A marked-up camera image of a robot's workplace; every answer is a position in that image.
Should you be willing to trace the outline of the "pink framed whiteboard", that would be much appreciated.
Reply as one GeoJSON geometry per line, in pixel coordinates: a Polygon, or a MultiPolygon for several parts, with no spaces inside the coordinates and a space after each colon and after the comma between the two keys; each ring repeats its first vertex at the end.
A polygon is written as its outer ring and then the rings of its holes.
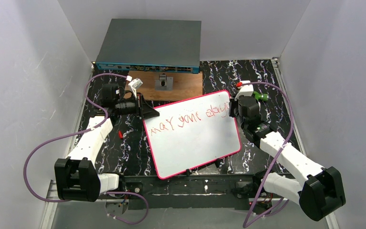
{"type": "Polygon", "coordinates": [[[155,108],[158,117],[143,126],[158,178],[167,179],[238,153],[236,120],[229,116],[230,94],[221,90],[155,108]]]}

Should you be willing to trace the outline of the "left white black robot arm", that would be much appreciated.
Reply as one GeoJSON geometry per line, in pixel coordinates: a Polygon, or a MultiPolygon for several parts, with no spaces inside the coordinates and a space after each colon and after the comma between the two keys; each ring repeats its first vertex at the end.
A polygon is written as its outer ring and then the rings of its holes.
{"type": "Polygon", "coordinates": [[[135,115],[139,119],[159,116],[137,89],[140,79],[128,83],[129,89],[121,92],[118,84],[106,84],[99,101],[100,109],[90,117],[87,132],[66,158],[59,158],[54,165],[58,197],[61,200],[95,202],[99,195],[119,187],[120,176],[113,173],[98,174],[94,162],[122,115],[135,115]]]}

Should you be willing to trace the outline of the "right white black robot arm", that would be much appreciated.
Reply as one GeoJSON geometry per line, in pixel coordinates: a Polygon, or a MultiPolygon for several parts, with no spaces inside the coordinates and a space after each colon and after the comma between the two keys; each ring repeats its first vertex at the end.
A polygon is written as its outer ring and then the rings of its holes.
{"type": "Polygon", "coordinates": [[[236,118],[246,139],[284,166],[292,179],[270,172],[253,177],[253,188],[278,194],[296,204],[312,220],[319,221],[346,204],[341,173],[310,160],[277,131],[263,121],[254,96],[230,98],[229,116],[236,118]]]}

